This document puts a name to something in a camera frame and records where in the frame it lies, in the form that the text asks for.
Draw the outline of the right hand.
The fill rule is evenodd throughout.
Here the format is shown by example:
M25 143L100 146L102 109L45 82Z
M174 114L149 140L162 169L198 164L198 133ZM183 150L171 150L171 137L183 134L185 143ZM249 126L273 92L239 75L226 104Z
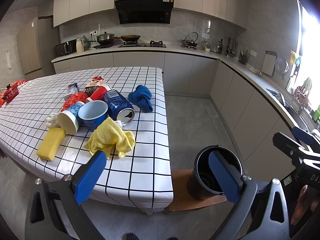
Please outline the right hand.
M299 193L299 197L297 199L297 205L291 217L291 223L290 223L291 225L296 225L298 221L301 219L304 212L304 205L306 203L307 196L308 196L308 185L304 185ZM319 204L319 196L317 195L313 199L312 203L310 204L310 210L314 212L318 204Z

